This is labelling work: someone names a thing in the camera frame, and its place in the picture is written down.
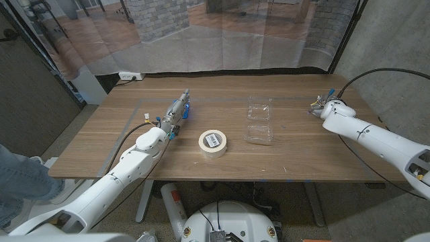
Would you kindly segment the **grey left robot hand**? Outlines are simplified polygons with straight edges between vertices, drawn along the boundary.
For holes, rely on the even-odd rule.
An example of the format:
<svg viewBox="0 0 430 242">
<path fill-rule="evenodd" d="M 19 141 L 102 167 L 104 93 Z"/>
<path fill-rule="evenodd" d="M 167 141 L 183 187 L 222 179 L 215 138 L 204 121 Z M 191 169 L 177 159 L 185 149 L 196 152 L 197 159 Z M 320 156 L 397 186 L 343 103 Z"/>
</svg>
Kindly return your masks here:
<svg viewBox="0 0 430 242">
<path fill-rule="evenodd" d="M 159 128 L 167 133 L 169 139 L 173 139 L 179 134 L 178 123 L 181 119 L 186 119 L 189 112 L 189 89 L 186 89 L 168 108 L 161 119 Z"/>
</svg>

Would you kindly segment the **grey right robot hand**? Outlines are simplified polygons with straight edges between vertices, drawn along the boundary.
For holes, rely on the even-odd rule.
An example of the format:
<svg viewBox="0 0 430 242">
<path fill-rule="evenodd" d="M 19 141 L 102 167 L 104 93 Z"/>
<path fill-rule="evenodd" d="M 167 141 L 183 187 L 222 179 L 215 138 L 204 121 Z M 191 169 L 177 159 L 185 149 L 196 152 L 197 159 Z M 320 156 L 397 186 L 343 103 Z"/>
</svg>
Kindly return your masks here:
<svg viewBox="0 0 430 242">
<path fill-rule="evenodd" d="M 334 95 L 335 89 L 330 89 L 328 93 L 318 95 L 315 102 L 311 103 L 309 113 L 313 116 L 320 117 L 325 107 L 325 104 L 337 97 Z"/>
</svg>

